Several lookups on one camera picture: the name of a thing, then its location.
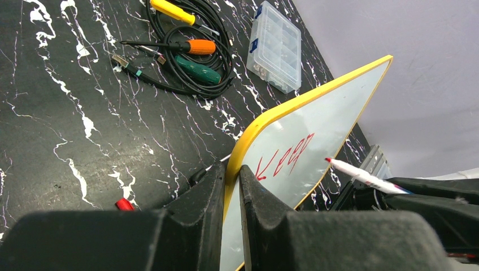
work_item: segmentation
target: transparent storage case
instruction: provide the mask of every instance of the transparent storage case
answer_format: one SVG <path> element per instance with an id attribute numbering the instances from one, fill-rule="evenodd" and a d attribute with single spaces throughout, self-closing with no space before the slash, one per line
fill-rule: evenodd
<path id="1" fill-rule="evenodd" d="M 301 32 L 267 1 L 254 16 L 246 68 L 284 93 L 301 87 Z"/>

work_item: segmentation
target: yellow-framed whiteboard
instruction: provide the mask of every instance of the yellow-framed whiteboard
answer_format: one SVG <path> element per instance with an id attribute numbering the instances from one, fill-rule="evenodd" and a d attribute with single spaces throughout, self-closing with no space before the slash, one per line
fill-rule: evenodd
<path id="1" fill-rule="evenodd" d="M 243 263 L 237 175 L 248 165 L 261 184 L 287 205 L 299 206 L 324 177 L 386 74 L 387 55 L 257 117 L 236 143 L 225 177 L 220 270 Z"/>

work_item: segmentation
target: red handwriting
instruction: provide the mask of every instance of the red handwriting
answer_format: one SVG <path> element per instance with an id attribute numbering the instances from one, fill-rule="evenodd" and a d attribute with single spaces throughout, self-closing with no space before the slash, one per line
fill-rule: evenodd
<path id="1" fill-rule="evenodd" d="M 306 149 L 306 147 L 308 146 L 308 144 L 311 142 L 311 140 L 313 139 L 314 137 L 314 133 L 308 135 L 306 138 L 303 138 L 301 139 L 298 144 L 296 145 L 296 147 L 294 148 L 293 150 L 293 146 L 291 146 L 291 148 L 289 148 L 284 154 L 283 156 L 280 158 L 277 166 L 276 166 L 276 169 L 275 171 L 273 172 L 273 177 L 278 175 L 278 173 L 283 169 L 283 167 L 285 166 L 284 162 L 286 161 L 286 159 L 288 158 L 288 162 L 286 163 L 286 166 L 290 165 L 290 164 L 293 164 L 293 166 L 291 167 L 291 169 L 289 170 L 289 174 L 291 174 L 291 172 L 293 171 L 294 167 L 296 166 L 296 163 L 298 162 L 298 159 L 299 157 L 301 156 L 301 154 L 303 153 L 303 151 Z M 274 158 L 276 157 L 276 155 L 278 154 L 280 150 L 276 150 L 275 154 L 273 155 L 273 157 L 271 157 L 271 159 L 269 160 L 268 164 L 266 165 L 266 167 L 263 168 L 263 170 L 261 172 L 260 171 L 260 168 L 261 168 L 261 162 L 263 161 L 263 157 L 261 156 L 261 158 L 259 159 L 259 163 L 258 163 L 258 167 L 256 169 L 256 178 L 258 179 L 258 181 L 261 181 L 261 180 L 264 180 L 267 178 L 267 176 L 264 176 L 264 172 L 266 171 L 266 169 L 268 169 L 269 165 L 271 165 L 271 162 L 273 162 Z"/>

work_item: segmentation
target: red marker cap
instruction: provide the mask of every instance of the red marker cap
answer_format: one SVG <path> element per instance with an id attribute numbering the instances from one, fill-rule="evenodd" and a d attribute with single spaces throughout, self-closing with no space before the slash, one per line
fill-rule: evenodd
<path id="1" fill-rule="evenodd" d="M 128 199 L 122 198 L 116 202 L 118 209 L 122 211 L 134 211 L 133 205 L 128 201 Z"/>

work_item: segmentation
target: black marble table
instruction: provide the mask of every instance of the black marble table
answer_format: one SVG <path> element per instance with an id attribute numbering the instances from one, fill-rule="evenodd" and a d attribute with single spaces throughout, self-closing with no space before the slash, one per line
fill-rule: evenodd
<path id="1" fill-rule="evenodd" d="M 245 70 L 260 2 L 209 0 L 233 38 L 234 85 L 220 98 L 166 93 L 112 64 L 116 53 L 151 75 L 170 75 L 118 40 L 148 40 L 144 0 L 7 1 L 0 11 L 0 237 L 33 211 L 162 207 L 195 168 L 229 154 L 262 112 L 332 76 L 291 0 L 271 1 L 303 33 L 302 87 L 285 95 Z M 340 153 L 359 163 L 356 126 Z M 348 178 L 330 172 L 311 200 L 328 209 Z"/>

